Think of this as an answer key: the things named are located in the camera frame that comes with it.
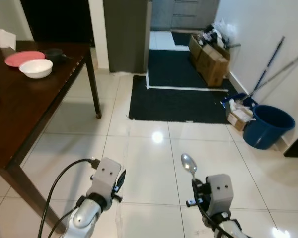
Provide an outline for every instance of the black door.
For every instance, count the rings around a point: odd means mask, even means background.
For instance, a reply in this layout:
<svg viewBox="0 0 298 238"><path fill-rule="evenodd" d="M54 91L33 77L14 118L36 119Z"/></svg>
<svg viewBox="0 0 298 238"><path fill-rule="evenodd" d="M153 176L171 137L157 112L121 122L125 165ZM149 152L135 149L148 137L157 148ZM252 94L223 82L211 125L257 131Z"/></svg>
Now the black door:
<svg viewBox="0 0 298 238"><path fill-rule="evenodd" d="M35 41L95 46L88 0L21 0Z"/></svg>

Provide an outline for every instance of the metal spoon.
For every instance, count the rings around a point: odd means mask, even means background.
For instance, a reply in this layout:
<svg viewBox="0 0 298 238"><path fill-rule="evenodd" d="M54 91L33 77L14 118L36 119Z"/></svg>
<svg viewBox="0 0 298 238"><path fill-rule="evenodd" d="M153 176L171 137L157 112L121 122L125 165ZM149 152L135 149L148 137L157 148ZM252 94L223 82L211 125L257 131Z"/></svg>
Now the metal spoon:
<svg viewBox="0 0 298 238"><path fill-rule="evenodd" d="M198 169L197 164L195 161L186 153L181 155L181 162L184 169L192 174L193 180L195 180L195 172Z"/></svg>

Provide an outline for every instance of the table leg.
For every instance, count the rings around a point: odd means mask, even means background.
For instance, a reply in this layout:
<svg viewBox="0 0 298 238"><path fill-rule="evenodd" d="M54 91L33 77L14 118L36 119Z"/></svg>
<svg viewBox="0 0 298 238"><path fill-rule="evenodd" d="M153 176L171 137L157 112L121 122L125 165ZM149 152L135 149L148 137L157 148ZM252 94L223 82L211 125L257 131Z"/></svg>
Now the table leg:
<svg viewBox="0 0 298 238"><path fill-rule="evenodd" d="M86 56L86 67L87 67L91 92L93 95L96 117L101 118L100 104L99 104L99 98L98 98L98 92L97 92L97 86L96 86L96 78L95 78L94 66L93 66L93 61L91 59L90 50L88 51Z"/></svg>
<svg viewBox="0 0 298 238"><path fill-rule="evenodd" d="M29 177L24 173L22 168L17 165L10 165L8 168L0 172L0 175L11 185L11 187L20 194L20 196L32 207L32 209L42 216L46 200L37 190ZM49 207L45 221L50 227L58 221L58 216ZM55 231L57 233L64 233L66 226L60 223Z"/></svg>

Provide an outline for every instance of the white wall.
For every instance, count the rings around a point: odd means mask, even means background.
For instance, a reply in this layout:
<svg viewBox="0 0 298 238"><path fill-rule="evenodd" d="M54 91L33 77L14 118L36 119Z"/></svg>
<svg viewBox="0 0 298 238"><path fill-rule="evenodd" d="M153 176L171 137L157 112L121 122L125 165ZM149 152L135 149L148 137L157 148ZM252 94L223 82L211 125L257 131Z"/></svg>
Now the white wall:
<svg viewBox="0 0 298 238"><path fill-rule="evenodd" d="M247 92L254 89L282 36L286 38L266 79L298 55L298 0L221 0L216 20L221 18L236 27L235 42L242 44L232 50L230 71ZM298 138L298 65L254 98L295 119L295 129L283 137L286 147L291 145Z"/></svg>
<svg viewBox="0 0 298 238"><path fill-rule="evenodd" d="M17 40L31 40L32 35L27 22L20 18L22 14L24 18L25 16L18 4L19 0L0 0L0 29L16 34Z"/></svg>
<svg viewBox="0 0 298 238"><path fill-rule="evenodd" d="M89 0L98 68L109 68L103 0Z"/></svg>

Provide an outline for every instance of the mop handle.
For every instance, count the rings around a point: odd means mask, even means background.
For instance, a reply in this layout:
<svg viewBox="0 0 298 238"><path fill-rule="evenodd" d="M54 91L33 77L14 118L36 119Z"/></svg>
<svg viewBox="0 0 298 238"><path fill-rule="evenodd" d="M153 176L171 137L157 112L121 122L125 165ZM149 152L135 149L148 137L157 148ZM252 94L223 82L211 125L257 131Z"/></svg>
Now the mop handle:
<svg viewBox="0 0 298 238"><path fill-rule="evenodd" d="M282 46L282 44L283 44L283 42L284 42L284 39L285 39L285 37L283 36L283 37L281 38L280 42L278 43L278 45L277 45L277 47L276 47L276 49L275 49L275 51L274 51L274 53L273 53L271 59L269 60L266 69L263 71L262 76L260 76L260 79L258 80L258 82L257 82L257 84L256 84L256 86L255 86L255 88L254 88L254 90L256 90L256 89L258 88L260 82L261 82L261 81L263 80L263 78L265 77L265 75L266 75L266 73L267 73L267 71L268 71L270 65L272 64L272 62L273 62L273 60L274 60L274 58L275 58L277 52L278 52L279 49L280 49L280 46Z"/></svg>
<svg viewBox="0 0 298 238"><path fill-rule="evenodd" d="M293 66L296 62L298 61L298 57L295 58L292 62L290 62L289 64L285 65L281 70L279 70L277 73L275 73L271 78L269 78L265 83L263 83L261 86L259 86L258 88L256 88L253 92L251 92L250 94L248 94L247 96L245 96L244 98L242 98L240 101L243 102L245 99L249 98L250 96L252 96L254 93L256 93L259 89L261 89L263 86L265 86L266 84L268 84L270 81L272 81L274 78L276 78L279 74L281 74L282 72L284 72L285 70L289 69L291 66Z"/></svg>

